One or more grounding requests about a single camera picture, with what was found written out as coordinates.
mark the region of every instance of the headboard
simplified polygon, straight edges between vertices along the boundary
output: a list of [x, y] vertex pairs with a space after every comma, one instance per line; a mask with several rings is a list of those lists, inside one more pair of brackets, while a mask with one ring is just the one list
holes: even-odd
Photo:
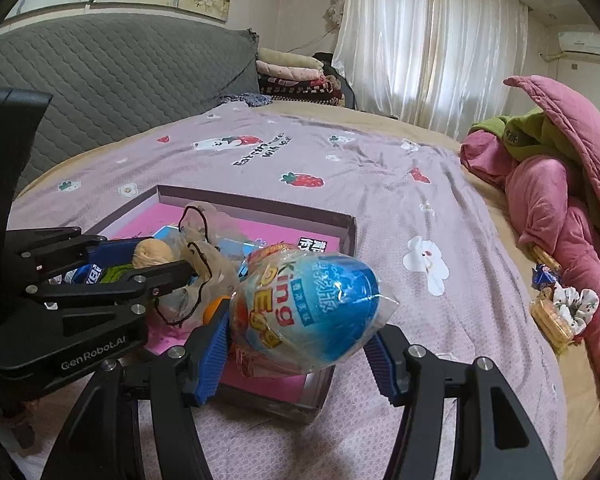
[[18, 190], [97, 146], [258, 92], [250, 30], [147, 14], [91, 13], [0, 35], [0, 86], [53, 94]]

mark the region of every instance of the white wall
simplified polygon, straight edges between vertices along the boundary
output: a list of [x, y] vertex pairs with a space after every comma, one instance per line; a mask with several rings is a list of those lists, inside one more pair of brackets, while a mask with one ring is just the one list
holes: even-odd
[[315, 52], [333, 52], [338, 41], [338, 29], [322, 38], [334, 27], [324, 18], [330, 5], [331, 0], [280, 0], [276, 49], [287, 52], [311, 42], [294, 52], [307, 56]]
[[[547, 75], [548, 65], [542, 60], [540, 54], [545, 54], [547, 49], [547, 27], [533, 16], [529, 16], [529, 34], [526, 40], [525, 65], [521, 75]], [[509, 91], [509, 98], [505, 106], [506, 115], [522, 115], [527, 113], [536, 104], [525, 92], [519, 88]]]
[[275, 48], [278, 31], [278, 11], [280, 0], [231, 0], [229, 17], [226, 23], [217, 20], [206, 19], [200, 14], [193, 14], [184, 10], [170, 7], [140, 6], [136, 4], [92, 4], [72, 3], [63, 7], [53, 9], [34, 10], [7, 20], [0, 28], [0, 34], [13, 28], [29, 25], [61, 16], [71, 16], [86, 12], [139, 12], [143, 14], [160, 14], [164, 16], [176, 16], [187, 20], [213, 23], [219, 27], [232, 29], [252, 28], [260, 36], [260, 45]]
[[[560, 52], [558, 32], [565, 30], [581, 30], [584, 32], [599, 32], [593, 25], [550, 27], [549, 54]], [[600, 110], [600, 65], [595, 63], [559, 59], [550, 63], [549, 75], [561, 83], [570, 86], [589, 99]]]

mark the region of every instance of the wire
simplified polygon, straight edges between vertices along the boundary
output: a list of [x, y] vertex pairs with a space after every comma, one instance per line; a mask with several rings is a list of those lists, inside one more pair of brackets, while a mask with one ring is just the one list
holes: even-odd
[[210, 244], [211, 242], [209, 241], [209, 226], [206, 223], [206, 217], [205, 217], [204, 213], [202, 212], [202, 209], [197, 208], [194, 205], [188, 205], [188, 206], [186, 206], [186, 208], [184, 208], [184, 211], [182, 212], [182, 216], [180, 217], [180, 221], [178, 222], [178, 232], [179, 233], [182, 232], [182, 221], [184, 220], [184, 217], [187, 215], [187, 211], [189, 209], [195, 209], [198, 212], [198, 214], [202, 217], [202, 223], [205, 225], [205, 240], [207, 243]]
[[299, 50], [301, 48], [304, 48], [306, 46], [311, 45], [312, 43], [315, 43], [316, 41], [320, 41], [322, 38], [326, 38], [328, 34], [331, 34], [334, 30], [336, 30], [339, 27], [339, 25], [335, 25], [333, 28], [330, 28], [330, 30], [327, 30], [327, 32], [325, 32], [323, 35], [321, 35], [319, 38], [313, 38], [311, 41], [308, 41], [307, 43], [305, 43], [304, 45], [300, 45], [300, 46], [296, 46], [295, 48], [292, 48], [291, 50], [287, 50], [287, 53], [293, 52], [294, 50]]
[[164, 317], [164, 314], [160, 311], [160, 308], [158, 307], [159, 301], [156, 298], [156, 303], [155, 303], [155, 311], [158, 313], [158, 316], [160, 316], [160, 318], [168, 325], [168, 326], [177, 326], [178, 328], [182, 328], [182, 324], [189, 319], [191, 316], [193, 316], [193, 313], [196, 311], [196, 309], [200, 306], [200, 303], [202, 302], [202, 289], [203, 287], [211, 281], [211, 279], [213, 278], [213, 273], [211, 272], [211, 267], [209, 266], [209, 262], [206, 260], [206, 256], [205, 254], [200, 250], [200, 248], [198, 247], [198, 245], [195, 242], [189, 242], [187, 244], [187, 249], [189, 249], [189, 251], [193, 252], [193, 250], [191, 249], [191, 246], [194, 246], [196, 248], [196, 250], [198, 251], [198, 255], [200, 256], [200, 259], [202, 260], [202, 262], [205, 264], [206, 270], [208, 270], [209, 272], [209, 279], [204, 281], [201, 285], [200, 288], [198, 289], [198, 298], [196, 300], [196, 303], [194, 304], [194, 306], [192, 307], [191, 311], [183, 318], [177, 319], [175, 321], [169, 321], [167, 320], [166, 317]]

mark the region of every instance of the air conditioner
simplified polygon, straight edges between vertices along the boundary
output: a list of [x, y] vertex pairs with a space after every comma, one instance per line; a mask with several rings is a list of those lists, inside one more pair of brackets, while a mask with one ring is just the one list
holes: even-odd
[[567, 59], [600, 64], [600, 34], [567, 31], [558, 33], [562, 55]]

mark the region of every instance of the green clothing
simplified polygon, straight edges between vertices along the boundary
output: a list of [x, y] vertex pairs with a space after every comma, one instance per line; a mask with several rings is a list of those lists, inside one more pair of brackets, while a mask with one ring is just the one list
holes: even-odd
[[537, 106], [521, 116], [498, 116], [480, 121], [471, 127], [469, 133], [476, 130], [485, 130], [498, 137], [510, 155], [519, 162], [530, 156], [548, 155], [581, 171], [589, 216], [593, 225], [600, 228], [600, 203], [589, 183], [580, 155], [542, 108]]

